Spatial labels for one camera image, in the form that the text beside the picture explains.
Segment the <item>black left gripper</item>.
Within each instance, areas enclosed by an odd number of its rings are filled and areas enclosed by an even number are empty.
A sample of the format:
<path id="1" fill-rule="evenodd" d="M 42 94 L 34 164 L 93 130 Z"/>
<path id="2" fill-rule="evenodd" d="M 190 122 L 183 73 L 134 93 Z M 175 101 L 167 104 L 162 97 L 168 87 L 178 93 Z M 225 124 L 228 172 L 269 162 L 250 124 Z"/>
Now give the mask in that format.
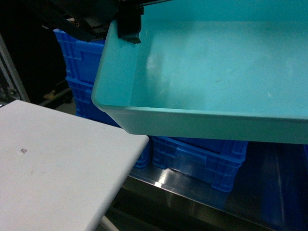
<path id="1" fill-rule="evenodd" d="M 119 39 L 141 43 L 144 8 L 129 0 L 42 0 L 40 10 L 48 23 L 82 41 L 106 39 L 115 21 Z"/>

